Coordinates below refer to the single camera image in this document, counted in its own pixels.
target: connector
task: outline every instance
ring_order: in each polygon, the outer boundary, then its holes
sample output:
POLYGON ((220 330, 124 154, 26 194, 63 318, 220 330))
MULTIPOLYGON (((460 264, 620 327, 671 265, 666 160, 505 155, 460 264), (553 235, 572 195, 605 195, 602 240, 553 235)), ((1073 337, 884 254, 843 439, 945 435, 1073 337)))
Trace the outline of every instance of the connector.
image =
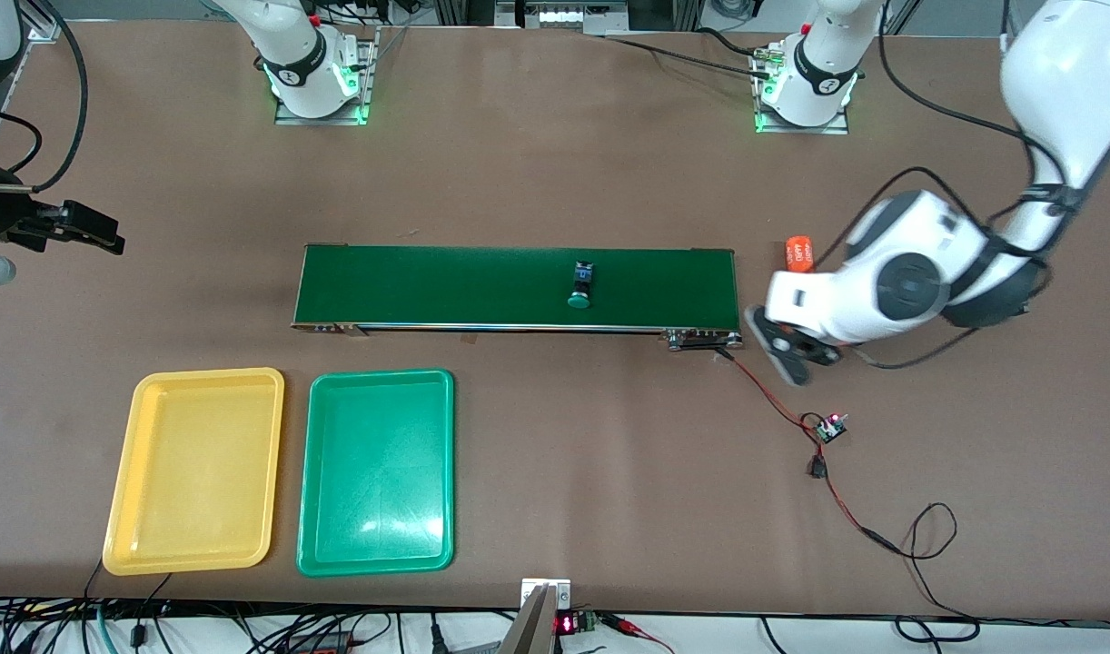
POLYGON ((825 480, 826 476, 829 476, 828 467, 826 467, 826 457, 820 454, 814 454, 813 459, 809 460, 807 472, 814 480, 825 480))
POLYGON ((144 625, 135 624, 131 627, 131 636, 128 637, 128 645, 141 646, 148 642, 148 628, 144 625))
POLYGON ((616 630, 617 632, 624 634, 624 636, 637 637, 639 627, 625 621, 624 617, 617 616, 617 614, 596 612, 596 617, 599 617, 599 624, 605 627, 616 630))
POLYGON ((450 646, 446 646, 446 638, 443 637, 443 630, 437 622, 430 626, 430 636, 434 638, 434 648, 431 654, 451 654, 450 646))
POLYGON ((289 641, 283 642, 281 646, 285 654, 346 654, 349 634, 340 631, 301 634, 301 636, 290 636, 289 641))
POLYGON ((759 62, 780 63, 785 61, 785 52, 780 50, 770 50, 769 48, 756 48, 753 50, 753 58, 759 62))

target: yellow tray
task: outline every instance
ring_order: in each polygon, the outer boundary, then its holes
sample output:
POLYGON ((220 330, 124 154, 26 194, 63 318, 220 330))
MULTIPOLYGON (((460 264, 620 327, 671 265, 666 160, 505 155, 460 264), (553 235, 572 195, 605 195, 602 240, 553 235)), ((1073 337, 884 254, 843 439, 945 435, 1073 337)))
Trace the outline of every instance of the yellow tray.
POLYGON ((284 378, 160 372, 135 388, 102 563, 113 575, 255 566, 272 540, 284 378))

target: white robotic arm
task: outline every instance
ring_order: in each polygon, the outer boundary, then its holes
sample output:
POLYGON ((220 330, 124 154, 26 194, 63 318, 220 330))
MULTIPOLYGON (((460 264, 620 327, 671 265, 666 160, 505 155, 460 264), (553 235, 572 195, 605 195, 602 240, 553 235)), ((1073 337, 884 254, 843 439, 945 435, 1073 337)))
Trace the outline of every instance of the white robotic arm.
POLYGON ((214 1, 248 32, 272 91, 293 114, 323 118, 360 93, 357 38, 314 27, 301 0, 214 1))
POLYGON ((800 128, 828 123, 858 81, 858 63, 878 34, 884 0, 817 0, 808 30, 770 47, 783 53, 761 101, 800 128))
POLYGON ((750 328, 788 381, 836 346, 938 314, 986 328, 1026 311, 1049 253, 1110 153, 1110 0, 1049 0, 1002 62, 1008 111, 1031 138, 1032 185, 1002 234, 928 191, 884 200, 847 239, 836 272, 774 274, 750 328))

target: cable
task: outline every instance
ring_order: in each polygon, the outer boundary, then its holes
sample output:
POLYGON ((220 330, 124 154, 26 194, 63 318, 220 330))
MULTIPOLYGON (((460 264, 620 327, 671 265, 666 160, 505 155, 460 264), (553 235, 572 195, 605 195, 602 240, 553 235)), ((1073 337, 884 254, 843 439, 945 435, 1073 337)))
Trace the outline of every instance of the cable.
POLYGON ((928 175, 928 178, 930 178, 930 181, 936 182, 938 187, 942 189, 944 193, 947 194, 947 198, 950 200, 950 202, 953 202, 955 207, 957 207, 958 210, 962 212, 962 214, 971 218, 972 220, 975 219, 975 211, 971 211, 971 208, 967 207, 967 203, 962 201, 962 199, 958 195, 958 192, 951 189, 949 183, 947 183, 945 179, 941 178, 940 174, 922 165, 911 165, 908 169, 900 170, 895 174, 892 174, 890 179, 888 179, 881 187, 878 188, 877 191, 875 191, 872 195, 870 195, 870 199, 862 204, 861 210, 858 210, 857 214, 854 215, 854 219, 851 219, 849 223, 846 223, 846 227, 842 228, 842 230, 838 232, 836 237, 834 237, 833 242, 829 243, 829 248, 826 248, 825 252, 821 252, 821 256, 817 258, 817 260, 814 260, 813 262, 814 268, 821 268, 821 265, 826 263, 826 260, 829 259, 829 255, 833 255, 835 250, 837 250, 842 244, 842 241, 846 241, 846 237, 849 237, 850 232, 854 231, 854 228, 857 228, 858 223, 862 222, 862 219, 866 218, 866 214, 867 212, 870 211, 870 208, 874 207, 875 202, 878 202, 879 198, 881 198, 884 194, 887 193, 887 190, 890 189, 890 187, 895 185, 895 183, 898 182, 899 179, 906 178, 907 174, 912 174, 916 172, 928 175))
POLYGON ((1019 132, 1019 130, 1006 128, 1005 125, 996 122, 965 114, 965 112, 958 112, 955 111, 955 109, 945 108, 942 107, 942 104, 938 104, 937 102, 927 100, 922 95, 919 95, 917 92, 915 92, 911 88, 907 87, 907 83, 904 83, 902 80, 899 79, 897 74, 895 74, 895 71, 890 68, 890 59, 887 58, 886 26, 887 26, 888 6, 890 6, 890 0, 887 0, 886 2, 882 3, 882 18, 880 18, 880 20, 878 21, 878 58, 880 59, 880 61, 882 61, 882 70, 887 72, 887 78, 890 78, 890 82, 892 82, 892 85, 897 87, 898 90, 904 92, 904 94, 907 94, 909 99, 915 100, 917 103, 922 104, 922 107, 925 108, 932 109, 932 111, 940 112, 940 114, 961 120, 962 122, 978 124, 980 128, 991 129, 995 132, 1005 133, 1005 135, 1017 138, 1018 140, 1023 141, 1023 143, 1031 145, 1032 148, 1036 148, 1038 152, 1043 154, 1043 157, 1048 158, 1048 161, 1052 162, 1052 165, 1054 167, 1054 169, 1057 169, 1058 175, 1060 175, 1061 185, 1067 182, 1068 175, 1064 172, 1064 169, 1062 169, 1062 164, 1060 163, 1060 161, 1057 160, 1054 154, 1052 154, 1052 152, 1050 152, 1048 148, 1046 148, 1039 141, 1033 140, 1033 138, 1026 135, 1026 133, 1023 132, 1019 132))
MULTIPOLYGON (((841 511, 842 516, 845 516, 847 521, 850 522, 850 525, 854 525, 854 529, 857 529, 859 533, 861 533, 866 539, 869 539, 870 542, 874 542, 876 543, 876 545, 881 546, 882 550, 886 550, 891 554, 899 555, 899 557, 901 559, 908 560, 911 563, 911 569, 915 572, 915 576, 917 577, 918 583, 921 585, 922 592, 925 593, 926 598, 929 601, 929 603, 937 606, 938 608, 942 608, 945 612, 953 613, 957 614, 957 616, 965 617, 965 621, 972 627, 970 632, 961 634, 961 636, 937 636, 936 633, 930 631, 929 625, 926 624, 926 622, 922 622, 920 617, 896 616, 895 628, 898 631, 899 636, 902 636, 910 642, 929 643, 929 645, 932 645, 934 648, 936 648, 937 654, 941 654, 942 651, 941 643, 970 642, 973 641, 975 637, 978 637, 981 628, 979 625, 978 617, 970 616, 970 614, 967 614, 966 612, 960 612, 958 608, 955 608, 952 606, 949 606, 940 602, 934 595, 934 591, 932 588, 930 588, 930 585, 928 581, 926 581, 926 576, 922 574, 921 567, 919 566, 919 562, 929 562, 929 560, 938 559, 938 556, 941 556, 942 553, 945 553, 950 547, 951 543, 955 542, 955 539, 958 537, 958 519, 955 516, 953 510, 951 510, 950 506, 946 504, 946 502, 930 502, 930 504, 928 504, 925 509, 922 509, 918 513, 918 515, 915 516, 915 521, 911 522, 911 530, 909 530, 909 537, 911 537, 911 543, 909 543, 909 550, 907 551, 904 551, 902 547, 895 545, 895 543, 892 543, 890 539, 882 536, 882 534, 878 533, 878 531, 870 529, 870 526, 864 525, 860 521, 858 521, 856 516, 854 516, 854 512, 850 511, 849 505, 847 505, 846 501, 842 500, 841 493, 838 492, 838 489, 834 485, 833 477, 829 475, 828 464, 826 464, 825 461, 825 443, 821 442, 819 437, 817 437, 817 434, 813 430, 813 426, 809 426, 808 423, 806 422, 806 419, 810 416, 819 419, 820 416, 817 413, 811 413, 811 412, 806 412, 800 415, 793 414, 793 411, 788 410, 787 406, 785 406, 780 401, 778 401, 778 399, 774 396, 774 394, 769 391, 769 389, 767 389, 767 386, 764 385, 761 381, 759 381, 757 376, 755 376, 754 373, 750 372, 749 369, 745 368, 745 365, 743 365, 739 361, 737 361, 735 356, 730 355, 730 353, 725 351, 724 348, 717 348, 717 353, 720 353, 722 356, 725 356, 725 359, 733 361, 734 364, 737 364, 737 368, 740 369, 746 376, 750 378, 750 380, 754 382, 757 389, 761 390, 761 393, 770 402, 774 409, 778 413, 783 414, 783 417, 787 419, 787 421, 793 423, 793 425, 799 426, 801 432, 806 435, 806 437, 811 440, 814 444, 811 465, 814 463, 820 464, 820 475, 814 475, 814 476, 821 476, 826 481, 826 487, 829 489, 830 496, 833 496, 835 504, 838 505, 838 510, 841 511), (921 525, 922 519, 929 516, 929 514, 936 510, 941 510, 946 512, 947 516, 950 517, 950 524, 951 524, 950 535, 947 536, 945 542, 942 542, 941 546, 936 547, 936 550, 934 550, 932 552, 919 553, 918 552, 919 526, 921 525), (922 630, 925 636, 915 636, 915 634, 907 633, 907 631, 905 631, 905 628, 902 627, 902 622, 915 622, 915 624, 922 630)), ((770 643, 775 646, 775 648, 777 648, 777 651, 779 651, 779 653, 784 654, 784 650, 780 648, 780 646, 776 642, 776 638, 773 637, 771 630, 769 628, 769 624, 767 624, 766 617, 763 617, 763 624, 764 626, 766 626, 767 636, 770 636, 770 643)))
POLYGON ((160 616, 159 613, 152 613, 152 624, 155 625, 155 633, 160 634, 160 645, 168 654, 176 654, 172 651, 172 643, 168 642, 168 636, 163 635, 163 628, 160 627, 160 616))
POLYGON ((144 600, 143 604, 140 605, 139 612, 135 612, 135 626, 132 626, 131 628, 131 643, 132 646, 134 646, 135 648, 135 654, 139 654, 140 646, 142 646, 145 638, 148 638, 143 630, 143 610, 148 607, 149 602, 155 598, 155 595, 159 595, 161 588, 163 587, 163 584, 168 583, 168 581, 170 580, 172 580, 171 572, 169 572, 163 577, 163 581, 161 581, 160 584, 157 585, 155 588, 153 588, 151 595, 148 595, 148 600, 144 600))
POLYGON ((108 624, 102 618, 102 602, 94 607, 94 620, 99 622, 99 634, 102 636, 102 645, 108 648, 108 654, 119 654, 119 651, 115 651, 115 643, 111 642, 111 634, 108 633, 108 624))
POLYGON ((878 370, 902 370, 905 368, 910 368, 912 365, 917 365, 919 363, 934 359, 935 356, 940 355, 940 353, 942 352, 949 351, 950 348, 957 346, 958 343, 962 342, 962 340, 966 340, 968 336, 975 334, 975 332, 978 331, 979 331, 978 326, 971 326, 970 330, 961 332, 961 334, 958 334, 957 336, 950 339, 949 341, 945 341, 945 343, 942 343, 941 346, 934 348, 932 351, 922 353, 922 355, 919 356, 915 356, 915 359, 900 361, 898 363, 882 363, 878 360, 875 360, 874 356, 868 355, 859 346, 851 346, 849 349, 851 349, 854 353, 857 353, 858 359, 865 361, 866 364, 869 365, 870 368, 877 368, 878 370))
POLYGON ((34 142, 31 143, 31 150, 27 152, 27 157, 22 158, 20 162, 16 162, 14 165, 7 169, 10 172, 18 172, 19 170, 23 170, 29 162, 34 161, 39 150, 42 149, 42 132, 39 128, 34 127, 34 123, 31 123, 28 120, 22 120, 19 117, 10 115, 7 112, 0 112, 0 119, 22 125, 34 137, 34 142))
POLYGON ((746 58, 750 58, 754 53, 754 50, 763 50, 763 48, 741 48, 740 46, 735 44, 735 42, 729 41, 728 38, 725 38, 724 33, 717 32, 717 30, 713 29, 712 27, 698 28, 697 33, 707 33, 709 34, 709 37, 714 37, 717 39, 717 41, 720 41, 720 44, 724 46, 725 48, 733 50, 737 54, 745 54, 746 58))
POLYGON ((637 637, 639 637, 639 638, 643 638, 644 641, 647 641, 647 642, 655 642, 655 643, 656 643, 656 645, 659 645, 659 646, 663 646, 663 648, 664 648, 664 650, 667 650, 667 651, 668 651, 668 654, 676 654, 676 651, 675 651, 675 650, 673 650, 673 647, 672 647, 670 645, 668 645, 668 644, 667 644, 666 642, 664 642, 664 641, 659 641, 659 638, 658 638, 658 637, 655 637, 655 636, 648 636, 648 635, 647 635, 646 633, 643 633, 643 632, 642 632, 642 635, 640 635, 640 636, 637 636, 637 637))
POLYGON ((416 22, 418 18, 425 16, 426 16, 425 12, 418 13, 416 17, 413 16, 413 13, 406 13, 406 20, 404 23, 402 23, 402 29, 398 29, 397 33, 393 34, 392 40, 390 40, 390 43, 385 48, 377 50, 377 54, 375 56, 375 58, 373 58, 373 62, 376 63, 382 61, 382 58, 384 58, 385 53, 389 52, 390 50, 393 50, 393 47, 397 46, 397 41, 403 40, 403 38, 405 38, 406 32, 410 32, 410 26, 414 24, 414 22, 416 22))
POLYGON ((672 645, 659 641, 658 637, 652 636, 652 634, 635 625, 635 622, 624 620, 624 617, 617 616, 616 613, 596 612, 596 617, 599 617, 602 625, 616 630, 618 633, 624 634, 624 636, 638 637, 639 641, 655 642, 656 645, 667 650, 668 654, 676 654, 672 645))
POLYGON ((766 627, 766 636, 769 636, 769 643, 774 646, 774 650, 777 651, 777 654, 788 654, 788 652, 785 652, 784 646, 780 646, 780 643, 777 642, 777 637, 773 634, 773 630, 769 628, 769 620, 765 616, 761 616, 761 626, 766 627))
POLYGON ((725 63, 709 62, 709 61, 705 61, 705 59, 690 58, 687 54, 680 54, 679 52, 673 52, 672 50, 664 50, 663 48, 656 48, 655 46, 647 46, 647 44, 645 44, 645 42, 627 41, 627 40, 624 40, 624 38, 606 38, 606 37, 599 37, 599 38, 602 38, 604 41, 622 42, 625 46, 630 46, 633 48, 638 48, 638 49, 642 49, 642 50, 647 50, 649 52, 655 52, 657 54, 664 54, 664 56, 666 56, 666 58, 679 59, 679 61, 683 61, 683 62, 696 63, 696 66, 698 66, 698 67, 709 67, 712 69, 735 72, 735 73, 738 73, 738 74, 747 74, 750 78, 769 79, 769 73, 767 73, 765 71, 754 71, 754 70, 749 70, 749 69, 738 69, 737 67, 725 66, 725 63))
POLYGON ((446 646, 446 637, 443 637, 443 628, 437 625, 437 613, 430 612, 430 637, 431 654, 451 654, 450 646, 446 646))
POLYGON ((67 44, 70 46, 70 52, 74 57, 74 69, 78 70, 78 120, 74 123, 74 133, 70 138, 70 147, 67 148, 67 157, 63 158, 62 164, 58 165, 58 170, 53 171, 53 174, 43 182, 36 183, 34 187, 19 187, 13 185, 13 183, 0 183, 0 192, 2 193, 38 193, 46 191, 49 188, 56 185, 62 175, 67 173, 70 164, 74 161, 74 154, 78 153, 78 145, 82 141, 82 130, 87 127, 87 63, 82 61, 82 49, 78 46, 78 39, 74 38, 74 33, 70 30, 67 21, 63 20, 62 14, 58 12, 58 9, 53 8, 50 0, 36 0, 37 3, 44 9, 46 12, 50 13, 50 18, 58 24, 58 29, 61 29, 63 33, 67 34, 67 44))

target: red wire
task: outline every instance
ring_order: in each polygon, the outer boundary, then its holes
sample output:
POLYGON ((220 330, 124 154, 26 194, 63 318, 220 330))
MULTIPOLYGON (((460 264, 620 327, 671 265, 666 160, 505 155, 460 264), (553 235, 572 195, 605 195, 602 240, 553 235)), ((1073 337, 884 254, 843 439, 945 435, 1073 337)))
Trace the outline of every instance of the red wire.
POLYGON ((676 654, 676 651, 675 651, 675 650, 673 650, 673 646, 672 646, 672 645, 668 645, 668 644, 667 644, 666 642, 664 642, 664 641, 659 641, 659 638, 658 638, 658 637, 655 637, 655 636, 648 636, 648 635, 647 635, 647 633, 646 633, 646 632, 645 632, 644 630, 639 630, 639 631, 637 632, 637 634, 635 634, 635 636, 636 636, 636 637, 642 637, 642 638, 643 638, 644 641, 650 641, 650 642, 655 642, 655 643, 656 643, 656 645, 659 645, 659 646, 663 646, 663 648, 664 648, 664 650, 668 650, 669 652, 672 652, 672 654, 676 654))
MULTIPOLYGON (((783 414, 783 417, 791 422, 793 425, 800 427, 801 433, 804 433, 806 437, 811 440, 814 446, 817 449, 817 455, 820 456, 824 461, 826 456, 825 451, 823 450, 824 443, 821 443, 821 439, 817 437, 817 432, 813 430, 813 426, 806 425, 806 423, 796 413, 793 413, 793 411, 788 410, 788 406, 785 406, 784 402, 780 402, 779 399, 777 399, 777 396, 775 396, 775 394, 773 394, 771 391, 767 389, 766 385, 763 384, 761 380, 758 380, 757 376, 754 375, 751 370, 745 368, 745 364, 735 359, 730 359, 729 361, 733 361, 733 363, 737 365, 737 368, 741 369, 741 372, 745 372, 746 375, 749 376, 749 380, 753 380, 757 389, 761 390, 761 394, 766 396, 767 401, 769 401, 769 404, 774 405, 775 409, 777 409, 777 411, 779 411, 783 414)), ((846 501, 842 500, 841 494, 838 493, 838 489, 834 486, 834 483, 833 481, 829 480, 828 474, 826 475, 826 485, 829 486, 829 493, 833 494, 834 501, 837 503, 838 509, 841 509, 842 515, 846 516, 847 521, 849 521, 850 524, 855 526, 855 529, 861 530, 862 529, 861 523, 858 522, 858 519, 854 516, 854 513, 849 510, 849 506, 846 506, 846 501)))

